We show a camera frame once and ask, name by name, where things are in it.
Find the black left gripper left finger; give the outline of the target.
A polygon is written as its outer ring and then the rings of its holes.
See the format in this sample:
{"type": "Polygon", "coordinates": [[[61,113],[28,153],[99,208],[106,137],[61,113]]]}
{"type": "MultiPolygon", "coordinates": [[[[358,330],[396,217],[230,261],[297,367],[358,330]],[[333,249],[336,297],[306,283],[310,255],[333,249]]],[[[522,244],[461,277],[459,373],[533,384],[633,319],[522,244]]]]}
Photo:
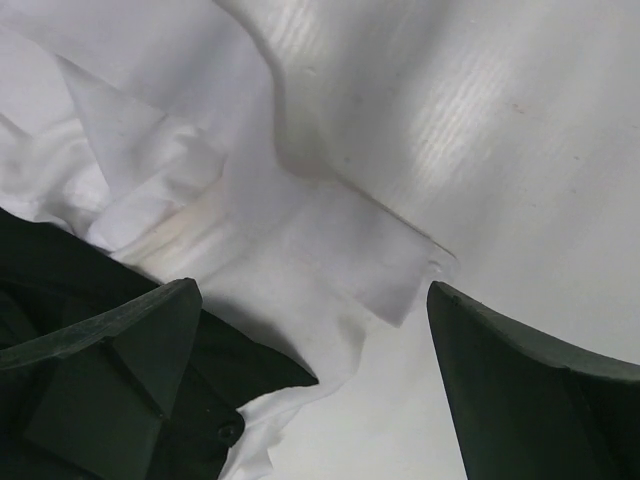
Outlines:
{"type": "Polygon", "coordinates": [[[146,478],[201,305],[180,279],[40,335],[3,295],[2,478],[146,478]]]}

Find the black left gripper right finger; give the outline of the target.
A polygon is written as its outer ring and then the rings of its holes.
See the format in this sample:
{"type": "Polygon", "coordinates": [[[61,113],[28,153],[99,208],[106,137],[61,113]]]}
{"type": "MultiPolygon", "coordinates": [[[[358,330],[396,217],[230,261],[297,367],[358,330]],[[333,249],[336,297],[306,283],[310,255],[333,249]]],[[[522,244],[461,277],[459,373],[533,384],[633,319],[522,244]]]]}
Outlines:
{"type": "Polygon", "coordinates": [[[639,367],[499,314],[443,282],[426,308],[470,479],[636,479],[639,367]]]}

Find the white shirt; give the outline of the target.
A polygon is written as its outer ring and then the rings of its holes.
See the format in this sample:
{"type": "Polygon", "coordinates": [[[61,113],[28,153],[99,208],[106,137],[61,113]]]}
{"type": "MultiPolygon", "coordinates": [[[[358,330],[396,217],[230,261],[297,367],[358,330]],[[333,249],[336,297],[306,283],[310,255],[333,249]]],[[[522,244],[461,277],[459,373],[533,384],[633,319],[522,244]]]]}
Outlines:
{"type": "Polygon", "coordinates": [[[426,313],[452,259],[285,164],[272,70],[211,1],[5,1],[1,205],[206,308],[318,384],[244,400],[226,479],[460,479],[426,313]]]}

